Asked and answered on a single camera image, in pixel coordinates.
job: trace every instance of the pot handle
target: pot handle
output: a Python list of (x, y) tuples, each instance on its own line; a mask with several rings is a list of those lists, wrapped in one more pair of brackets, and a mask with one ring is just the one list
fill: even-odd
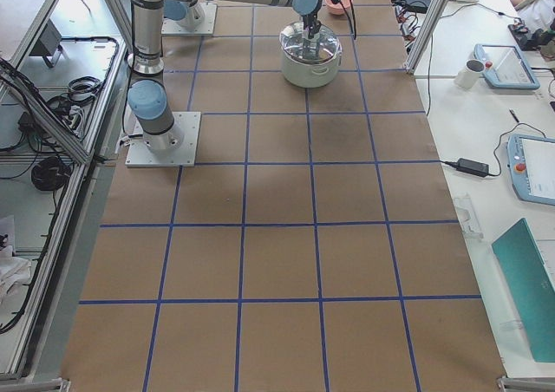
[(323, 69), (312, 69), (310, 72), (314, 75), (326, 75), (330, 72), (330, 67), (324, 67)]

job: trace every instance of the blue tape grid line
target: blue tape grid line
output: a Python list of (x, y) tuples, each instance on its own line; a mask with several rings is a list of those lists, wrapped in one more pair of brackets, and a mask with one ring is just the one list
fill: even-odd
[[(342, 73), (358, 73), (358, 69), (339, 69)], [(382, 73), (390, 71), (405, 72), (406, 69), (361, 69), (362, 73)], [(165, 69), (164, 74), (230, 74), (230, 73), (274, 73), (281, 74), (279, 69)]]
[(213, 165), (269, 165), (269, 166), (314, 166), (314, 165), (374, 165), (374, 164), (439, 164), (440, 160), (352, 160), (352, 161), (314, 161), (314, 162), (196, 162), (195, 166)]
[[(349, 38), (350, 34), (336, 34), (336, 36), (340, 38)], [(389, 36), (389, 37), (402, 37), (402, 34), (385, 34), (385, 33), (377, 33), (377, 34), (356, 34), (356, 37), (361, 38), (370, 38), (370, 37), (380, 37), (380, 36)], [(250, 38), (250, 35), (212, 35), (212, 38)], [(255, 38), (276, 38), (276, 35), (255, 35)]]
[[(391, 3), (355, 3), (356, 7), (391, 7)], [(241, 4), (240, 2), (237, 2), (237, 4), (220, 4), (218, 3), (218, 7), (219, 8), (250, 8), (252, 5), (250, 4)], [(254, 4), (255, 8), (267, 8), (268, 5), (267, 4)]]
[[(175, 219), (175, 212), (177, 210), (177, 200), (178, 194), (180, 192), (180, 184), (181, 184), (181, 176), (183, 174), (183, 167), (180, 167), (178, 176), (177, 176), (177, 183), (175, 185), (175, 193), (173, 196), (173, 207), (172, 207), (172, 216), (170, 223), (173, 223)], [(150, 345), (148, 347), (148, 359), (147, 359), (147, 367), (145, 369), (145, 377), (143, 380), (142, 390), (143, 392), (148, 391), (148, 381), (150, 380), (150, 369), (152, 367), (153, 361), (153, 353), (154, 353), (154, 346), (156, 344), (156, 334), (158, 331), (158, 322), (160, 319), (160, 307), (162, 305), (162, 297), (164, 293), (164, 283), (166, 281), (166, 271), (167, 271), (167, 260), (169, 258), (170, 249), (172, 246), (172, 235), (173, 235), (173, 228), (170, 226), (167, 232), (167, 242), (166, 242), (166, 251), (164, 253), (164, 262), (162, 265), (162, 274), (160, 276), (160, 288), (158, 289), (158, 300), (156, 301), (156, 311), (154, 313), (154, 322), (153, 322), (153, 331), (150, 338)]]
[(312, 196), (312, 220), (314, 226), (314, 245), (316, 254), (316, 269), (317, 269), (317, 283), (318, 283), (318, 311), (320, 314), (320, 337), (322, 342), (322, 365), (323, 365), (323, 384), (326, 392), (330, 392), (330, 374), (328, 372), (328, 352), (326, 348), (326, 328), (323, 309), (323, 289), (322, 289), (322, 269), (320, 261), (320, 244), (318, 237), (318, 214), (316, 203), (316, 184), (314, 178), (314, 163), (312, 159), (312, 137), (310, 133), (310, 101), (309, 90), (304, 90), (304, 104), (306, 106), (306, 126), (309, 139), (309, 163), (310, 163), (310, 191)]
[[(360, 63), (359, 63), (359, 57), (358, 57), (358, 53), (356, 51), (356, 45), (355, 45), (355, 40), (351, 39), (352, 44), (353, 44), (353, 52), (355, 54), (355, 62), (356, 62), (356, 66), (358, 68), (360, 68)], [(361, 87), (361, 93), (362, 93), (362, 102), (364, 104), (364, 109), (365, 111), (368, 112), (368, 103), (366, 101), (366, 95), (364, 93), (364, 82), (363, 82), (363, 78), (362, 78), (362, 73), (359, 71), (358, 73), (358, 78), (360, 81), (360, 87)], [(375, 148), (375, 140), (374, 140), (374, 135), (372, 133), (372, 126), (371, 126), (371, 121), (370, 121), (370, 116), (367, 115), (367, 124), (368, 124), (368, 130), (369, 130), (369, 135), (370, 135), (370, 143), (371, 143), (371, 147), (372, 147), (372, 154), (374, 155), (374, 160), (379, 160), (376, 148)], [(391, 250), (391, 258), (393, 260), (393, 266), (394, 266), (394, 271), (395, 271), (395, 281), (397, 284), (397, 290), (399, 292), (399, 303), (401, 305), (401, 313), (402, 313), (402, 320), (405, 326), (405, 336), (407, 338), (407, 346), (408, 346), (408, 354), (410, 357), (410, 363), (413, 369), (413, 376), (415, 378), (415, 386), (416, 386), (416, 392), (421, 392), (421, 384), (420, 384), (420, 377), (418, 375), (418, 367), (416, 364), (416, 358), (415, 358), (415, 350), (414, 350), (414, 346), (413, 346), (413, 342), (410, 336), (410, 326), (408, 324), (408, 316), (407, 316), (407, 309), (405, 307), (405, 300), (403, 298), (402, 295), (402, 283), (401, 283), (401, 275), (399, 272), (399, 266), (397, 264), (397, 259), (396, 259), (396, 255), (395, 255), (395, 244), (393, 242), (393, 234), (391, 232), (391, 224), (389, 222), (389, 214), (388, 214), (388, 207), (387, 207), (387, 203), (385, 200), (385, 192), (383, 190), (383, 183), (382, 183), (382, 175), (380, 173), (380, 165), (379, 163), (375, 164), (375, 172), (377, 174), (377, 179), (378, 179), (378, 187), (380, 190), (380, 197), (382, 199), (382, 208), (383, 208), (383, 215), (386, 221), (386, 229), (388, 232), (388, 241), (389, 241), (389, 248)]]
[[(197, 59), (196, 59), (196, 62), (195, 62), (195, 71), (199, 67), (199, 59), (200, 59), (200, 53), (202, 51), (203, 42), (204, 42), (204, 37), (201, 37), (200, 41), (199, 41), (199, 48), (197, 50)], [(192, 81), (192, 84), (191, 84), (191, 90), (189, 92), (187, 110), (191, 110), (191, 105), (193, 104), (193, 91), (194, 91), (194, 86), (195, 86), (195, 82), (196, 82), (196, 77), (197, 77), (197, 75), (196, 75), (196, 72), (195, 72), (193, 74), (193, 81)], [(160, 288), (159, 288), (159, 291), (158, 291), (158, 300), (156, 302), (156, 311), (154, 312), (153, 331), (152, 331), (152, 334), (151, 334), (150, 345), (149, 345), (149, 348), (148, 348), (147, 367), (145, 368), (145, 377), (143, 379), (142, 392), (147, 392), (148, 391), (148, 383), (150, 381), (150, 369), (152, 368), (154, 347), (156, 345), (156, 335), (157, 335), (157, 332), (158, 332), (158, 322), (159, 322), (159, 319), (160, 319), (160, 307), (162, 305), (162, 297), (164, 295), (164, 283), (166, 282), (167, 261), (169, 259), (170, 249), (171, 249), (171, 246), (172, 246), (173, 223), (175, 221), (175, 213), (177, 212), (177, 202), (178, 202), (178, 198), (179, 198), (179, 194), (180, 194), (181, 177), (183, 176), (183, 173), (184, 173), (184, 169), (183, 169), (183, 167), (180, 167), (179, 171), (178, 171), (177, 182), (175, 184), (175, 192), (173, 194), (172, 215), (171, 215), (170, 223), (169, 223), (170, 226), (169, 226), (169, 229), (168, 229), (168, 232), (167, 232), (166, 251), (164, 253), (164, 262), (163, 262), (163, 265), (162, 265), (162, 274), (160, 276)]]
[[(252, 70), (253, 38), (254, 34), (254, 5), (251, 6), (251, 55), (249, 67)], [(249, 136), (251, 130), (251, 96), (252, 96), (252, 72), (249, 74), (249, 89), (246, 110), (246, 136), (245, 136), (245, 170), (243, 178), (243, 211), (241, 212), (241, 252), (239, 256), (239, 281), (238, 281), (238, 305), (237, 305), (237, 342), (235, 345), (235, 378), (233, 390), (239, 391), (239, 373), (241, 364), (241, 330), (243, 323), (243, 276), (245, 268), (245, 232), (246, 232), (246, 195), (249, 179), (249, 168), (246, 165), (249, 161)]]
[[(454, 225), (456, 219), (447, 220), (376, 220), (376, 221), (337, 221), (320, 222), (317, 226), (324, 225)], [(313, 223), (118, 223), (101, 225), (102, 229), (121, 228), (156, 228), (156, 227), (307, 227)]]
[(481, 299), (469, 295), (409, 295), (406, 297), (314, 297), (314, 298), (162, 298), (162, 299), (83, 299), (79, 305), (126, 304), (268, 304), (268, 303), (372, 303), (381, 301), (451, 301)]
[[(425, 114), (425, 110), (405, 110), (405, 111), (389, 111), (389, 110), (369, 110), (368, 112), (313, 112), (312, 115), (360, 115), (365, 116), (367, 114), (374, 115), (374, 114), (387, 114), (387, 115), (404, 115), (404, 114)], [(257, 113), (250, 113), (251, 116), (267, 116), (267, 115), (284, 115), (284, 114), (296, 114), (296, 115), (306, 115), (306, 113), (298, 113), (298, 112), (257, 112)], [(237, 115), (245, 115), (245, 112), (203, 112), (203, 116), (237, 116)]]

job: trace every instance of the red emergency stop button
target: red emergency stop button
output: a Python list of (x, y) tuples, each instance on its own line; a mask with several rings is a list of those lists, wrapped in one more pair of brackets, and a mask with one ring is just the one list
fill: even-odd
[(514, 166), (514, 170), (517, 173), (523, 173), (526, 170), (526, 164), (523, 164), (522, 162), (520, 162), (519, 164)]

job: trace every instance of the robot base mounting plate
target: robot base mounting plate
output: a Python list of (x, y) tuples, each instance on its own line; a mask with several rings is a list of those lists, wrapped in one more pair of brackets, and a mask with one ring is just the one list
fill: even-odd
[[(142, 139), (131, 140), (127, 153), (128, 167), (193, 167), (197, 153), (200, 130), (200, 112), (173, 112), (175, 122), (185, 132), (185, 139), (179, 147), (153, 152)], [(136, 123), (134, 134), (142, 134), (142, 127)]]
[(202, 6), (205, 12), (205, 19), (194, 30), (187, 30), (172, 19), (165, 18), (162, 24), (162, 36), (214, 35), (218, 5), (215, 3), (202, 2), (199, 3), (199, 6)]

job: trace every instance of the glass lid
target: glass lid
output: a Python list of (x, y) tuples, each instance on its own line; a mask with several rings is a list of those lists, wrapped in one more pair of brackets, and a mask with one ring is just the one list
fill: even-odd
[(281, 48), (291, 58), (305, 64), (321, 64), (333, 58), (341, 45), (336, 34), (325, 25), (313, 39), (307, 39), (302, 22), (287, 25), (279, 34)]

